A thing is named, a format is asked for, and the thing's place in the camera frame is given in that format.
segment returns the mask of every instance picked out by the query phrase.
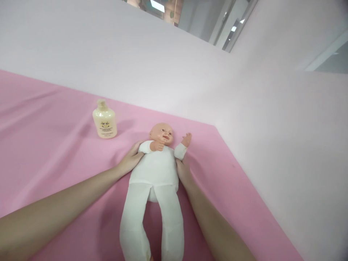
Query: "baby doll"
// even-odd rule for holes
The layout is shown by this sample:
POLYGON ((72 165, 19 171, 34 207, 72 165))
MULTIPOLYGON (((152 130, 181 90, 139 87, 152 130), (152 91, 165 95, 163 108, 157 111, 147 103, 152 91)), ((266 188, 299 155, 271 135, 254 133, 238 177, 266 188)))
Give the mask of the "baby doll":
POLYGON ((145 155, 133 169, 123 209, 120 242, 126 261, 150 260, 151 251, 142 221, 147 200, 158 202, 162 214, 162 261, 181 261, 184 253, 184 229, 177 196, 179 178, 175 158, 182 160, 192 135, 183 137, 173 150, 173 129, 156 124, 150 141, 142 143, 145 155))

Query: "lotion bottle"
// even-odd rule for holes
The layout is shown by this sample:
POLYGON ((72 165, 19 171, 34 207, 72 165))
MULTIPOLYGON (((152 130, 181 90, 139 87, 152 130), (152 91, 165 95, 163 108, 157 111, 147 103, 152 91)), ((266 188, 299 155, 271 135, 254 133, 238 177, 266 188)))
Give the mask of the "lotion bottle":
POLYGON ((115 112, 108 108, 104 99, 98 100, 98 108, 93 111, 94 123, 99 137, 113 138, 117 134, 115 112))

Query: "pink table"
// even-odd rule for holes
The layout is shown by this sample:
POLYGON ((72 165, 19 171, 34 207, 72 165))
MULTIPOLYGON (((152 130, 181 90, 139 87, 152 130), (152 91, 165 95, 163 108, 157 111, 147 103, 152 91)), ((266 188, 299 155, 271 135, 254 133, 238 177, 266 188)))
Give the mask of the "pink table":
MULTIPOLYGON (((0 217, 117 164, 130 146, 165 121, 176 145, 193 135, 192 172, 208 198, 258 260, 302 260, 214 126, 107 100, 118 134, 97 136, 92 119, 98 97, 0 71, 0 217)), ((119 226, 129 174, 87 209, 33 260, 124 260, 119 226)), ((185 230, 184 260, 213 260, 182 186, 178 196, 185 230)), ((162 221, 147 204, 144 227, 155 260, 161 256, 162 221)))

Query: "doll head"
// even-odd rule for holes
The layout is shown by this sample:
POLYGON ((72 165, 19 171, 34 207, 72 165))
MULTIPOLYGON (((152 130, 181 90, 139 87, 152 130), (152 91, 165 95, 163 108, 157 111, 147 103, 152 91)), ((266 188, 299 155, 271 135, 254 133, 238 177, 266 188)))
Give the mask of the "doll head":
POLYGON ((150 131, 150 139, 164 142, 164 145, 170 146, 173 142, 173 129, 166 123, 158 123, 150 131))

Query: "pink sheet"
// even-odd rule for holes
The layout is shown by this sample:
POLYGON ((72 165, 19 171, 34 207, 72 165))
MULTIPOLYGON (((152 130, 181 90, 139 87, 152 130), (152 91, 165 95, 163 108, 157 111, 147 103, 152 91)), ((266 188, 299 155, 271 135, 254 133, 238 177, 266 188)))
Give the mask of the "pink sheet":
MULTIPOLYGON (((302 260, 214 126, 107 100, 118 134, 100 139, 92 111, 98 97, 0 71, 0 217, 117 164, 130 146, 165 121, 174 146, 186 132, 196 180, 260 261, 302 260)), ((33 260, 124 260, 119 226, 129 174, 87 209, 33 260)), ((213 260, 180 185, 184 260, 213 260)), ((144 227, 155 260, 161 256, 157 203, 146 207, 144 227)))

